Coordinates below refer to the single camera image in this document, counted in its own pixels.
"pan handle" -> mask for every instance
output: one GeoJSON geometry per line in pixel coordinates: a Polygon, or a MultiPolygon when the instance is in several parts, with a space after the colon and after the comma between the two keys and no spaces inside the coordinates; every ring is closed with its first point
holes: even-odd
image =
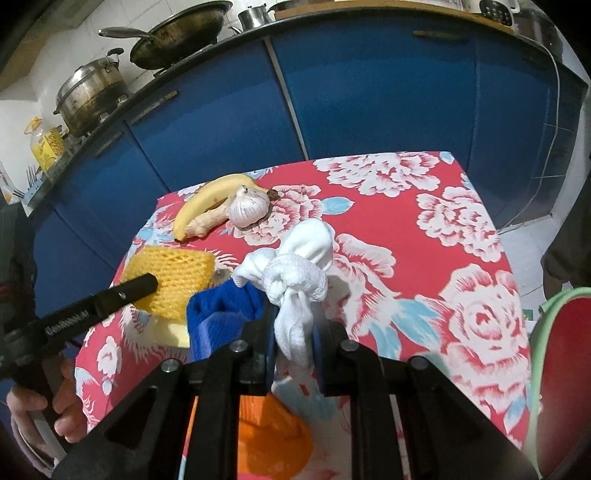
{"type": "Polygon", "coordinates": [[[156,36],[150,32],[139,30],[131,27],[106,27],[101,28],[98,32],[100,37],[108,38],[147,38],[149,40],[155,40],[156,36]]]}

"garlic bulb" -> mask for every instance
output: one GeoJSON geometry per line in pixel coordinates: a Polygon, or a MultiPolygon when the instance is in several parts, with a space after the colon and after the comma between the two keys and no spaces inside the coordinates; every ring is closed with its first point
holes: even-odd
{"type": "Polygon", "coordinates": [[[226,213],[234,225],[246,228],[267,214],[269,204],[269,196],[265,192],[241,185],[226,213]]]}

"kitchen counter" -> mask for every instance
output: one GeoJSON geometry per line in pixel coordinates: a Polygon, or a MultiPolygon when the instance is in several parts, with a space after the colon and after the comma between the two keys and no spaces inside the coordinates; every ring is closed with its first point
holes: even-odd
{"type": "MultiPolygon", "coordinates": [[[[134,109],[139,103],[143,102],[150,95],[155,93],[158,89],[166,85],[171,80],[176,79],[183,73],[207,62],[208,60],[223,55],[233,49],[256,41],[264,37],[272,37],[285,33],[290,30],[296,30],[300,27],[318,24],[321,22],[330,22],[339,19],[352,18],[387,18],[387,17],[403,17],[405,15],[416,15],[417,12],[424,14],[426,17],[453,17],[464,21],[467,24],[475,24],[490,28],[503,34],[511,41],[519,43],[527,43],[546,54],[538,44],[529,41],[523,37],[514,35],[512,29],[505,27],[497,22],[488,20],[480,15],[461,12],[450,8],[438,7],[430,4],[420,4],[410,1],[384,1],[384,0],[354,0],[341,2],[327,2],[322,4],[305,5],[297,7],[289,11],[278,12],[278,17],[286,17],[277,20],[271,24],[244,32],[239,35],[227,38],[215,45],[206,47],[184,60],[176,63],[166,71],[158,75],[154,80],[145,85],[142,89],[134,93],[122,106],[115,110],[109,118],[96,128],[91,135],[84,141],[82,146],[67,159],[68,164],[74,164],[80,157],[87,153],[91,148],[96,146],[96,141],[109,128],[117,122],[120,122],[124,117],[134,109]]],[[[61,171],[64,171],[65,166],[61,166],[61,171]]],[[[53,184],[46,181],[40,186],[34,194],[29,194],[31,198],[29,206],[35,208],[42,199],[47,195],[50,189],[60,179],[54,179],[53,184]]]]}

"finger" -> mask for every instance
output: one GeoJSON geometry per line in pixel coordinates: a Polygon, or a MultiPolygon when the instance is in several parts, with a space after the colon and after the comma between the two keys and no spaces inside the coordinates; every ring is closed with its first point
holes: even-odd
{"type": "Polygon", "coordinates": [[[69,443],[78,443],[87,435],[87,426],[86,426],[86,419],[84,423],[80,423],[76,428],[66,435],[66,440],[69,443]]]}
{"type": "Polygon", "coordinates": [[[77,432],[80,425],[86,426],[86,417],[82,412],[82,402],[78,400],[64,411],[63,415],[56,420],[54,428],[60,436],[69,436],[77,432]]]}
{"type": "Polygon", "coordinates": [[[74,362],[69,358],[63,357],[60,363],[60,372],[64,378],[74,378],[74,362]]]}
{"type": "Polygon", "coordinates": [[[43,410],[47,407],[47,400],[42,395],[20,385],[14,385],[10,389],[6,402],[13,415],[43,410]]]}
{"type": "Polygon", "coordinates": [[[53,397],[53,409],[57,414],[64,412],[66,408],[72,405],[78,397],[76,396],[76,381],[73,378],[65,378],[53,397]]]}
{"type": "Polygon", "coordinates": [[[28,412],[43,410],[47,407],[47,400],[32,390],[15,385],[8,393],[6,403],[23,438],[32,445],[42,445],[43,439],[28,412]]]}

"banana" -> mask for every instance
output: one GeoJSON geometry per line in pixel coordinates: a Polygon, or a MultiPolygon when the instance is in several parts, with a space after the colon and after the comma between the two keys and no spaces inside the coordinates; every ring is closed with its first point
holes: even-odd
{"type": "Polygon", "coordinates": [[[232,173],[206,183],[183,205],[174,219],[174,238],[179,242],[185,240],[185,228],[189,222],[211,207],[222,203],[229,196],[235,195],[240,185],[255,188],[262,192],[267,191],[267,189],[259,187],[252,178],[243,173],[232,173]]]}

